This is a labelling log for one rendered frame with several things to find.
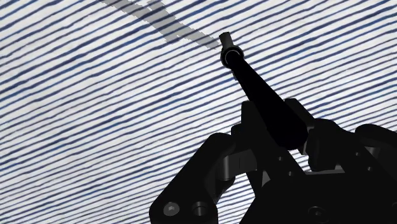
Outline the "black tapered tool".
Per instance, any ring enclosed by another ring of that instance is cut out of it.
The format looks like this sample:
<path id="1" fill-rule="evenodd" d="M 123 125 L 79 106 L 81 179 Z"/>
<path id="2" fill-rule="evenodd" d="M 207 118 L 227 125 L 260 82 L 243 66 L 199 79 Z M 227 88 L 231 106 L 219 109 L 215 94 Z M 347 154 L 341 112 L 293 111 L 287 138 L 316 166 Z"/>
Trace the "black tapered tool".
<path id="1" fill-rule="evenodd" d="M 249 101 L 256 106 L 274 141 L 287 150 L 303 146 L 308 137 L 303 120 L 244 60 L 244 52 L 234 45 L 229 32 L 220 34 L 219 40 L 221 63 L 232 71 Z"/>

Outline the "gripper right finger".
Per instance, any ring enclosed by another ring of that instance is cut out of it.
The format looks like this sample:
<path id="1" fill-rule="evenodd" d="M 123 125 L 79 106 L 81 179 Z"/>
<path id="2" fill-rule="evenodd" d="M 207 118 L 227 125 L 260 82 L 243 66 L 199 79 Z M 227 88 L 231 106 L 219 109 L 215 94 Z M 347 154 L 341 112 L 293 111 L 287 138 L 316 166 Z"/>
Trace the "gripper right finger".
<path id="1" fill-rule="evenodd" d="M 347 174 L 397 185 L 397 132 L 375 124 L 349 132 L 332 120 L 314 118 L 294 98 L 284 101 L 307 126 L 308 138 L 299 151 L 309 156 L 312 171 L 339 165 Z"/>

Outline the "white blue striped bed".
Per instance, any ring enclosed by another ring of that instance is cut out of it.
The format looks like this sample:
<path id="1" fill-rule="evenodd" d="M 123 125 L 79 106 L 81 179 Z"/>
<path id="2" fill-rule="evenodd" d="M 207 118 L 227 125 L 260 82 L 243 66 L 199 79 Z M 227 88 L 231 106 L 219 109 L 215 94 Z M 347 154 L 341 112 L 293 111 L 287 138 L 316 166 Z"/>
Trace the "white blue striped bed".
<path id="1" fill-rule="evenodd" d="M 0 0 L 0 224 L 150 224 L 240 122 L 223 32 L 316 118 L 397 131 L 397 0 Z"/>

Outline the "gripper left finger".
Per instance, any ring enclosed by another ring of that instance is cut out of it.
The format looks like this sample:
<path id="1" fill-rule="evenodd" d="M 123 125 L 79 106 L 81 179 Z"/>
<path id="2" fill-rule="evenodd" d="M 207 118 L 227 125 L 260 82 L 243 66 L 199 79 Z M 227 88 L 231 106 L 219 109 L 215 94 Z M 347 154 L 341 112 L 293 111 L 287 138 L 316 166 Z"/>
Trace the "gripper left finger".
<path id="1" fill-rule="evenodd" d="M 218 224 L 217 203 L 240 174 L 247 174 L 256 200 L 267 182 L 304 174 L 250 101 L 242 103 L 242 121 L 231 133 L 210 135 L 150 205 L 150 223 Z"/>

